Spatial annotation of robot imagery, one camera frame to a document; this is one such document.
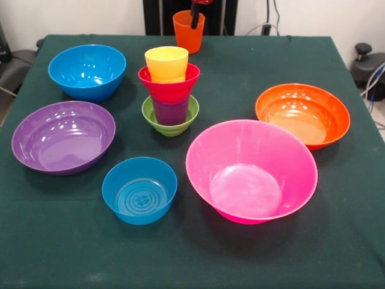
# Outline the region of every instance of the cable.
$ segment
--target cable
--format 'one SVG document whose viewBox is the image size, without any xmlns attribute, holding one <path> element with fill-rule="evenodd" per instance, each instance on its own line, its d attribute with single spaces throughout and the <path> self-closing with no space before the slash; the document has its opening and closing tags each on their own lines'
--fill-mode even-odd
<svg viewBox="0 0 385 289">
<path fill-rule="evenodd" d="M 1 86 L 0 86 L 0 90 L 2 90 L 5 93 L 8 93 L 9 95 L 12 95 L 14 98 L 17 96 L 17 94 L 15 94 L 15 93 L 13 93 L 13 92 L 9 91 L 8 89 L 5 89 Z"/>
<path fill-rule="evenodd" d="M 270 20 L 270 0 L 266 0 L 266 9 L 267 9 L 266 23 L 269 23 L 269 20 Z"/>
<path fill-rule="evenodd" d="M 274 1 L 274 9 L 276 10 L 276 13 L 277 13 L 277 15 L 278 15 L 278 19 L 277 19 L 277 28 L 278 28 L 278 27 L 279 27 L 279 20 L 281 19 L 281 15 L 280 15 L 279 12 L 278 12 L 276 0 L 273 0 L 273 1 Z"/>
<path fill-rule="evenodd" d="M 368 110 L 369 110 L 369 113 L 372 114 L 372 111 L 373 111 L 373 106 L 374 106 L 374 101 L 373 101 L 373 93 L 372 93 L 372 96 L 371 96 L 371 101 L 369 103 L 369 106 L 368 106 Z"/>
<path fill-rule="evenodd" d="M 383 125 L 381 122 L 376 122 L 375 121 L 375 124 L 379 125 L 381 127 L 381 129 L 385 129 L 385 125 Z"/>
<path fill-rule="evenodd" d="M 28 64 L 31 65 L 31 66 L 33 65 L 32 62 L 29 62 L 28 60 L 25 60 L 25 59 L 23 59 L 23 58 L 21 58 L 21 57 L 12 55 L 12 58 L 16 58 L 16 59 L 18 59 L 18 60 L 21 60 L 21 61 L 23 61 L 23 62 L 25 62 L 25 63 L 28 63 Z"/>
<path fill-rule="evenodd" d="M 369 77 L 369 80 L 368 80 L 368 83 L 366 84 L 366 90 L 361 92 L 361 95 L 365 95 L 364 99 L 366 102 L 368 102 L 368 93 L 370 91 L 370 89 L 376 85 L 377 81 L 380 79 L 380 77 L 382 76 L 382 74 L 385 72 L 385 62 L 381 65 L 379 65 L 372 73 L 372 75 Z M 372 79 L 373 77 L 376 76 L 376 79 L 374 80 L 374 82 L 371 84 L 372 82 Z"/>
<path fill-rule="evenodd" d="M 253 29 L 251 29 L 248 33 L 246 33 L 245 36 L 248 36 L 251 32 L 253 32 L 255 29 L 259 28 L 259 27 L 262 27 L 264 25 L 270 25 L 272 27 L 274 27 L 276 30 L 277 30 L 277 35 L 279 36 L 279 30 L 278 28 L 274 25 L 274 24 L 270 24 L 270 23 L 263 23 L 263 24 L 259 24 L 257 26 L 255 26 Z"/>
<path fill-rule="evenodd" d="M 373 71 L 373 73 L 372 73 L 372 75 L 369 77 L 369 80 L 368 80 L 368 83 L 367 83 L 367 85 L 366 85 L 366 89 L 363 91 L 363 92 L 361 92 L 361 96 L 364 96 L 365 94 L 367 94 L 367 92 L 369 92 L 370 91 L 370 89 L 372 89 L 373 88 L 373 86 L 375 86 L 376 85 L 376 83 L 377 83 L 377 81 L 380 79 L 380 76 L 384 73 L 384 66 L 385 66 L 385 62 L 383 62 L 383 63 L 381 63 L 374 71 Z M 377 72 L 380 70 L 380 69 L 383 69 L 382 71 L 381 71 L 381 74 L 378 76 L 378 78 L 370 85 L 370 86 L 368 86 L 371 82 L 372 82 L 372 79 L 373 79 L 373 77 L 377 74 Z"/>
</svg>

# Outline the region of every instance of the pink bowl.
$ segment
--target pink bowl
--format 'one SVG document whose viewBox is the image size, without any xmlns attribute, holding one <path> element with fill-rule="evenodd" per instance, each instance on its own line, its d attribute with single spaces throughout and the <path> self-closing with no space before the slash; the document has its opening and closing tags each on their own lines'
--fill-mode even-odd
<svg viewBox="0 0 385 289">
<path fill-rule="evenodd" d="M 313 155 L 270 123 L 230 120 L 196 137 L 186 171 L 197 193 L 225 218 L 253 225 L 290 215 L 313 196 Z"/>
</svg>

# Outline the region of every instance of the black knob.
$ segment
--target black knob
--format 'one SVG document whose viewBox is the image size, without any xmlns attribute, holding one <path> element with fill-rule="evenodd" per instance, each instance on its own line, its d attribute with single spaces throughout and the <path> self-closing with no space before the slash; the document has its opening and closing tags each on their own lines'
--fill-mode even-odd
<svg viewBox="0 0 385 289">
<path fill-rule="evenodd" d="M 367 43 L 359 43 L 356 45 L 356 51 L 359 55 L 365 56 L 372 51 L 372 46 Z"/>
<path fill-rule="evenodd" d="M 43 45 L 43 42 L 44 42 L 44 39 L 39 39 L 37 42 L 36 42 L 36 46 L 38 48 L 40 48 L 42 45 Z"/>
</svg>

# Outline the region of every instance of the orange cup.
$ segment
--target orange cup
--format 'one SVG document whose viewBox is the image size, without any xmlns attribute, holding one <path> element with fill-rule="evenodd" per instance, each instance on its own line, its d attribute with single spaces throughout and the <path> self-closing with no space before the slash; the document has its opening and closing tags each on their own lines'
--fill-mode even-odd
<svg viewBox="0 0 385 289">
<path fill-rule="evenodd" d="M 190 54 L 199 51 L 205 26 L 205 16 L 202 13 L 199 13 L 197 29 L 191 28 L 192 19 L 190 10 L 177 12 L 173 16 L 176 44 L 187 49 Z"/>
</svg>

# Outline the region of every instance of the green bowl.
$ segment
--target green bowl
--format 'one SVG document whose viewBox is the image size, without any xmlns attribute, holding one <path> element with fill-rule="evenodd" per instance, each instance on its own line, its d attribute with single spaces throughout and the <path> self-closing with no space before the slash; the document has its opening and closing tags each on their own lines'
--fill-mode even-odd
<svg viewBox="0 0 385 289">
<path fill-rule="evenodd" d="M 180 125 L 160 125 L 155 117 L 154 106 L 152 105 L 151 96 L 149 96 L 142 105 L 142 114 L 144 118 L 162 135 L 167 137 L 175 137 L 183 133 L 190 124 L 197 117 L 199 112 L 199 103 L 195 97 L 190 96 L 190 101 L 188 103 L 188 112 L 186 122 L 181 123 Z"/>
</svg>

